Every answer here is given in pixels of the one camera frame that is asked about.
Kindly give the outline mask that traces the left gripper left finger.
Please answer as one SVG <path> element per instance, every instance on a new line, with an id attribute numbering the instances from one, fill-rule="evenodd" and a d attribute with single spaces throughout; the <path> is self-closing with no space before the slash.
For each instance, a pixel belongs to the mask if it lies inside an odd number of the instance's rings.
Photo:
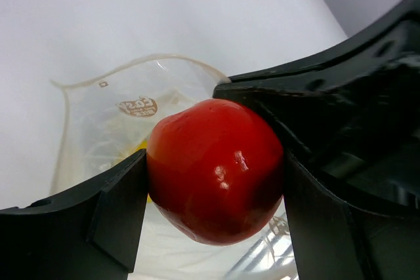
<path id="1" fill-rule="evenodd" d="M 1 211 L 2 279 L 126 279 L 147 199 L 146 152 L 25 208 Z"/>

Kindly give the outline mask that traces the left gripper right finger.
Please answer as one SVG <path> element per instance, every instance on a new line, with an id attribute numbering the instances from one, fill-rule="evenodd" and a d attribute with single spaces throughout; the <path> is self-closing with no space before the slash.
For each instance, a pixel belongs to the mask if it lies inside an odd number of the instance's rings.
<path id="1" fill-rule="evenodd" d="M 419 210 L 285 156 L 283 191 L 300 279 L 418 279 Z"/>

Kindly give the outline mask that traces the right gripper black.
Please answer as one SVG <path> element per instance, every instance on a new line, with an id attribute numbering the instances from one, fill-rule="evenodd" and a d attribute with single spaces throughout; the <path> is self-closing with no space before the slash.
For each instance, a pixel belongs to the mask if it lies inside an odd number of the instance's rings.
<path id="1" fill-rule="evenodd" d="M 401 0 L 342 43 L 232 77 L 213 96 L 258 113 L 309 169 L 417 208 L 418 30 L 419 0 Z"/>

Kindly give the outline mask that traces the clear zip top bag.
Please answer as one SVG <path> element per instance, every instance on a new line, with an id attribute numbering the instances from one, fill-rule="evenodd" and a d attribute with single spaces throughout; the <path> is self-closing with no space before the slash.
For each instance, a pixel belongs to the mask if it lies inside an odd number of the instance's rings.
<path id="1" fill-rule="evenodd" d="M 155 54 L 104 75 L 60 85 L 65 121 L 51 193 L 104 172 L 146 145 L 164 117 L 208 99 L 219 70 L 176 54 Z M 194 242 L 147 202 L 131 279 L 297 279 L 284 206 L 258 234 L 227 247 Z"/>

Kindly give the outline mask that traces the fake red apple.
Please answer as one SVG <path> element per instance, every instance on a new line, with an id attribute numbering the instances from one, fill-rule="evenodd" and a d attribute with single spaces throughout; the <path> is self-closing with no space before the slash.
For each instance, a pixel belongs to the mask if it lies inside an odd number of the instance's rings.
<path id="1" fill-rule="evenodd" d="M 150 197 L 174 227 L 227 246 L 255 235 L 279 207 L 284 149 L 255 112 L 212 98 L 154 127 L 147 171 Z"/>

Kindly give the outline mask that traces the fake yellow lemon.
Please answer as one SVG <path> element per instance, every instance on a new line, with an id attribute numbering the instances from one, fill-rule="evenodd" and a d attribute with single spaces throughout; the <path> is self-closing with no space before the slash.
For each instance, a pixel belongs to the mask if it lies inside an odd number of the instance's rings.
<path id="1" fill-rule="evenodd" d="M 141 143 L 135 144 L 134 146 L 130 146 L 129 148 L 125 148 L 122 153 L 113 161 L 112 166 L 116 166 L 126 158 L 130 157 L 132 154 L 138 152 L 139 150 L 145 150 L 148 145 L 148 139 L 144 139 Z M 146 164 L 143 163 L 140 167 L 140 181 L 142 184 L 142 192 L 146 192 L 146 204 L 150 204 L 152 199 L 148 193 L 148 183 L 147 183 L 147 175 L 145 173 L 145 166 Z"/>

